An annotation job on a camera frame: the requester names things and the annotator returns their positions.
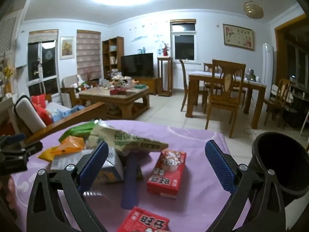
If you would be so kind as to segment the orange snack wrapper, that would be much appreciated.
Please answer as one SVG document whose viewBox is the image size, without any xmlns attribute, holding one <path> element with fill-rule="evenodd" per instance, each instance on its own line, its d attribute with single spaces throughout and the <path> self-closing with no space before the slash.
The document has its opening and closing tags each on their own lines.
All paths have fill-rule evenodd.
<svg viewBox="0 0 309 232">
<path fill-rule="evenodd" d="M 60 145 L 56 147 L 51 147 L 43 151 L 37 158 L 45 160 L 47 162 L 52 162 L 55 156 L 61 156 L 66 154 L 72 154 L 75 152 L 80 152 L 85 147 L 85 141 L 83 138 L 75 136 L 67 136 Z"/>
</svg>

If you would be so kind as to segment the green gum pack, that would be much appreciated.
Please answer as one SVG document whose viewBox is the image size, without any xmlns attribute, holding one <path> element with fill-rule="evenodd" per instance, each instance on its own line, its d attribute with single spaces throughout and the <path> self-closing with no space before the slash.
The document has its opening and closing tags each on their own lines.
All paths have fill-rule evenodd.
<svg viewBox="0 0 309 232">
<path fill-rule="evenodd" d="M 62 141 L 64 141 L 68 136 L 74 136 L 86 140 L 95 126 L 96 123 L 87 122 L 71 127 L 68 130 L 66 130 L 58 140 L 60 143 L 62 143 Z"/>
</svg>

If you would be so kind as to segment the silver foil pouch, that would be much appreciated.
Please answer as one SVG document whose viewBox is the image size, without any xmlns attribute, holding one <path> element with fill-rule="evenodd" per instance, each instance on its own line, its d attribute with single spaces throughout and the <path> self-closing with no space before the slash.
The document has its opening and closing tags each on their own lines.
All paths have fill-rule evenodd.
<svg viewBox="0 0 309 232">
<path fill-rule="evenodd" d="M 63 170 L 69 164 L 77 164 L 86 154 L 90 154 L 92 149 L 85 149 L 79 152 L 56 155 L 51 163 L 51 170 Z M 107 160 L 104 162 L 99 174 L 96 177 L 96 183 L 112 184 L 121 182 L 124 179 L 124 169 L 121 160 L 114 147 L 109 147 Z"/>
</svg>

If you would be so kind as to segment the purple tube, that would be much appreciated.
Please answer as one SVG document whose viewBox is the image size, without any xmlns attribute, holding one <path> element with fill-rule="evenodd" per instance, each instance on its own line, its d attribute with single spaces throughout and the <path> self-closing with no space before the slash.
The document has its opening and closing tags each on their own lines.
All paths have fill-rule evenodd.
<svg viewBox="0 0 309 232">
<path fill-rule="evenodd" d="M 136 172 L 138 169 L 138 153 L 133 151 L 127 156 L 126 170 L 124 174 L 124 188 L 121 197 L 121 208 L 132 210 L 138 205 L 138 193 L 136 183 Z"/>
</svg>

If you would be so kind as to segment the red milk carton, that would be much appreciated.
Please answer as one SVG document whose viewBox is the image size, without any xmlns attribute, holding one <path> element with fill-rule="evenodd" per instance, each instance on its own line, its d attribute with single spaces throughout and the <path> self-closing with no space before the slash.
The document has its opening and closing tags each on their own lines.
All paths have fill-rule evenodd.
<svg viewBox="0 0 309 232">
<path fill-rule="evenodd" d="M 176 199 L 185 169 L 186 152 L 165 149 L 147 181 L 147 191 Z"/>
<path fill-rule="evenodd" d="M 117 232 L 165 231 L 169 222 L 170 219 L 166 217 L 159 216 L 135 206 L 118 227 Z"/>
</svg>

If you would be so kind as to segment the pale green snack bag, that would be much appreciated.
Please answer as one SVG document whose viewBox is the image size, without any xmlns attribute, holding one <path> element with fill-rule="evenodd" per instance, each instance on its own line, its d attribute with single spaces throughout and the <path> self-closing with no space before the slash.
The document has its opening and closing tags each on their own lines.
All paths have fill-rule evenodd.
<svg viewBox="0 0 309 232">
<path fill-rule="evenodd" d="M 131 151 L 161 152 L 169 146 L 167 143 L 130 134 L 114 128 L 105 121 L 96 120 L 86 141 L 86 148 L 95 148 L 101 141 L 106 142 L 108 147 L 113 147 L 121 156 L 128 156 Z"/>
</svg>

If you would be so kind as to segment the black trash bin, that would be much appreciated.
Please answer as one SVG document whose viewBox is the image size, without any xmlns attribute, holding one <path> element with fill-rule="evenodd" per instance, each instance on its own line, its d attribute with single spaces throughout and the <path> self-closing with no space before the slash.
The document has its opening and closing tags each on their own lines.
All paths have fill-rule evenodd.
<svg viewBox="0 0 309 232">
<path fill-rule="evenodd" d="M 308 153 L 293 138 L 264 132 L 252 145 L 249 168 L 259 181 L 249 194 L 249 231 L 285 231 L 285 208 L 308 192 Z"/>
</svg>

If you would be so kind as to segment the white sofa cushion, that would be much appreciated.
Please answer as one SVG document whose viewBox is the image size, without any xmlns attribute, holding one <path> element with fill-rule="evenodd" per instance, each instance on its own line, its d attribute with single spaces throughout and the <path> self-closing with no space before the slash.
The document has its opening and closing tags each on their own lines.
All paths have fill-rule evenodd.
<svg viewBox="0 0 309 232">
<path fill-rule="evenodd" d="M 46 128 L 46 124 L 35 110 L 34 105 L 27 95 L 22 94 L 18 98 L 14 105 L 14 112 L 32 134 Z"/>
</svg>

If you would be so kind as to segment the red cushion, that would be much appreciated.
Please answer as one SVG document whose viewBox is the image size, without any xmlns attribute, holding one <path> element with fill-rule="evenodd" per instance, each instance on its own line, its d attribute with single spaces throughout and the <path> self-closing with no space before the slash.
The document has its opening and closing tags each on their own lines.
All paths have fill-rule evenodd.
<svg viewBox="0 0 309 232">
<path fill-rule="evenodd" d="M 43 120 L 46 126 L 53 124 L 52 114 L 47 110 L 46 96 L 50 96 L 50 94 L 40 94 L 37 96 L 31 96 L 30 100 L 39 115 L 39 117 Z"/>
</svg>

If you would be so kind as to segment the far right wooden chair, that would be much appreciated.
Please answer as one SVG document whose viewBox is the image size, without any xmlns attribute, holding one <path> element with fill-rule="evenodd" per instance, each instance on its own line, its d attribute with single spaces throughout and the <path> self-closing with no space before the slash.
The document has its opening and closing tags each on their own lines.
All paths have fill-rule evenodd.
<svg viewBox="0 0 309 232">
<path fill-rule="evenodd" d="M 286 102 L 289 98 L 290 87 L 291 81 L 282 78 L 279 82 L 275 97 L 264 99 L 263 102 L 267 106 L 264 125 L 266 125 L 270 115 L 272 120 L 275 120 L 278 115 L 282 116 L 282 112 L 285 109 Z"/>
</svg>

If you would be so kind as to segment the small framed flower picture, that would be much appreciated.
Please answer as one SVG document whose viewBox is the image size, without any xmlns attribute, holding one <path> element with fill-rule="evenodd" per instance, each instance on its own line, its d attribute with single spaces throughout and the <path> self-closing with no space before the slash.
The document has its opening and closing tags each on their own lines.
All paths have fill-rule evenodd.
<svg viewBox="0 0 309 232">
<path fill-rule="evenodd" d="M 74 58 L 74 37 L 60 37 L 60 60 Z"/>
</svg>

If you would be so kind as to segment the front wooden dining chair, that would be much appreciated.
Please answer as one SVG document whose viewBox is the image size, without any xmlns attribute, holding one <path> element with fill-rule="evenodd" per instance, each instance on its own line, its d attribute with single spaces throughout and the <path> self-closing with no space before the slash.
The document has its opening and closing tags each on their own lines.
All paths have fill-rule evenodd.
<svg viewBox="0 0 309 232">
<path fill-rule="evenodd" d="M 242 63 L 212 60 L 205 129 L 208 129 L 212 109 L 223 109 L 230 112 L 229 137 L 232 137 L 243 90 L 245 68 L 246 65 Z"/>
</svg>

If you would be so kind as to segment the wooden tv cabinet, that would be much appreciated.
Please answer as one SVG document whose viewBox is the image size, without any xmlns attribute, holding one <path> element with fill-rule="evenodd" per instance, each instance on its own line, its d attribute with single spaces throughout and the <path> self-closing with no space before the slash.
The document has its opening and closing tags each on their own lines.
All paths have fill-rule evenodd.
<svg viewBox="0 0 309 232">
<path fill-rule="evenodd" d="M 157 95 L 159 93 L 159 83 L 161 80 L 156 77 L 133 77 L 135 81 L 145 84 L 149 88 L 149 93 Z"/>
</svg>

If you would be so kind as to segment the black television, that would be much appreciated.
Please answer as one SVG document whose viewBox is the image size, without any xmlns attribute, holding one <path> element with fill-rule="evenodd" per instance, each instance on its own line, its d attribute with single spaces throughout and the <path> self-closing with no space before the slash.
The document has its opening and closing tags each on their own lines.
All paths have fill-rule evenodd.
<svg viewBox="0 0 309 232">
<path fill-rule="evenodd" d="M 153 77 L 153 53 L 126 55 L 121 57 L 122 76 L 128 77 Z"/>
</svg>

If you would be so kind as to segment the framed floral painting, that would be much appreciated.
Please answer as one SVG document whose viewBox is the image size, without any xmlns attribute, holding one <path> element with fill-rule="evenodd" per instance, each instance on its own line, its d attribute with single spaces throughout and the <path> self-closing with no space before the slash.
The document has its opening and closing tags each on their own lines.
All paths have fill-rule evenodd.
<svg viewBox="0 0 309 232">
<path fill-rule="evenodd" d="M 254 51 L 255 32 L 240 26 L 223 24 L 224 45 Z"/>
</svg>

